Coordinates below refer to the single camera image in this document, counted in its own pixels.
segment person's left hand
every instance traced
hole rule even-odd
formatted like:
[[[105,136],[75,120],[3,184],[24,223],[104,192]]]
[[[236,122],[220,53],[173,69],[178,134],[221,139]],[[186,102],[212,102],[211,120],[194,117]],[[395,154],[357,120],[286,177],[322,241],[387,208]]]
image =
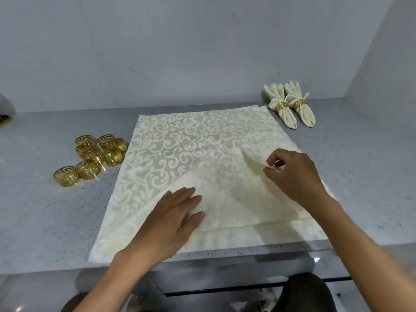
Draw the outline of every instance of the person's left hand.
[[[194,187],[164,194],[122,252],[142,260],[145,257],[151,266],[175,255],[205,217],[199,212],[188,219],[202,200],[202,196],[191,197],[193,193]]]

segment gold napkin ring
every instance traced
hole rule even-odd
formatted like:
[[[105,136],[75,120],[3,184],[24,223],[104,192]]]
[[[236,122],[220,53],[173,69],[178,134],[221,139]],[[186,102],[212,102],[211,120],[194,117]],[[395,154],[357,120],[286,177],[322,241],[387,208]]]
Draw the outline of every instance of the gold napkin ring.
[[[297,108],[303,104],[306,104],[304,99],[298,99],[296,102],[293,103],[292,108],[297,111]]]
[[[276,112],[277,112],[277,113],[279,113],[279,112],[280,112],[280,110],[284,109],[285,107],[289,107],[289,104],[288,104],[288,103],[286,103],[286,102],[283,102],[283,103],[278,103],[278,104],[276,105]]]

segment cloth napkin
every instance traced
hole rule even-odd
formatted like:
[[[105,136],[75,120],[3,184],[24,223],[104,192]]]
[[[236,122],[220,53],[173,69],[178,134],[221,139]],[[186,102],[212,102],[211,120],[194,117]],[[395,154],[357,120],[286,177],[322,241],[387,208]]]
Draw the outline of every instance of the cloth napkin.
[[[286,126],[292,129],[296,129],[297,121],[284,97],[283,85],[277,85],[276,83],[272,84],[270,87],[264,85],[264,90],[270,98],[268,108],[277,112]]]
[[[286,83],[284,89],[287,94],[286,100],[289,106],[297,112],[306,126],[313,127],[316,123],[315,116],[309,105],[306,104],[306,98],[309,96],[309,92],[302,97],[299,82],[295,85],[293,81]]]
[[[276,148],[299,151],[265,106],[140,116],[89,260],[111,262],[167,190],[191,186],[206,216],[180,252],[325,239],[265,177]]]

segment person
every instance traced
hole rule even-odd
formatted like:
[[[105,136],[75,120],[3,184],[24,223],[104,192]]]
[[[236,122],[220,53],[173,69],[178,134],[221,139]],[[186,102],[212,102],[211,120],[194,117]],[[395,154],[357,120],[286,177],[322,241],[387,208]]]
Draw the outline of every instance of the person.
[[[373,312],[416,311],[416,284],[326,193],[308,155],[277,149],[267,163],[269,166],[285,165],[283,169],[266,167],[264,173],[319,223]],[[174,193],[168,191],[160,199],[136,236],[115,255],[103,278],[78,305],[76,312],[116,312],[122,309],[133,287],[145,273],[156,263],[173,256],[203,221],[203,212],[184,221],[203,199],[193,196],[194,192],[195,188],[183,188]],[[315,287],[314,283],[319,283],[317,280],[320,279],[314,276],[313,280],[311,275],[314,276],[303,274],[289,278],[289,286],[283,288],[275,310],[323,311],[325,307],[319,310],[306,306],[313,298],[305,295],[305,289],[301,296],[305,301],[309,300],[306,304],[302,305],[302,299],[298,298],[296,306],[285,308],[290,304],[290,292],[296,292],[293,290],[296,284],[309,284],[309,292],[315,297],[327,291]],[[327,310],[335,311],[333,302],[329,305]]]

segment gray countertop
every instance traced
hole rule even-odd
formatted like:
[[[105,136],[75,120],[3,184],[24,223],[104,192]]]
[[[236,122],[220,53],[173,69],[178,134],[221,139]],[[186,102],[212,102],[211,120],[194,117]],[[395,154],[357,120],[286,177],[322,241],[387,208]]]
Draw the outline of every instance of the gray countertop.
[[[362,117],[342,99],[308,101],[314,128],[289,137],[315,161],[354,221],[382,245],[415,243],[414,136]],[[80,159],[74,140],[112,133],[130,140],[139,115],[229,109],[216,104],[17,114],[0,129],[0,274],[94,267],[88,256],[113,191],[118,167],[98,180],[61,188],[53,172]],[[320,250],[328,241],[177,254],[171,260]]]

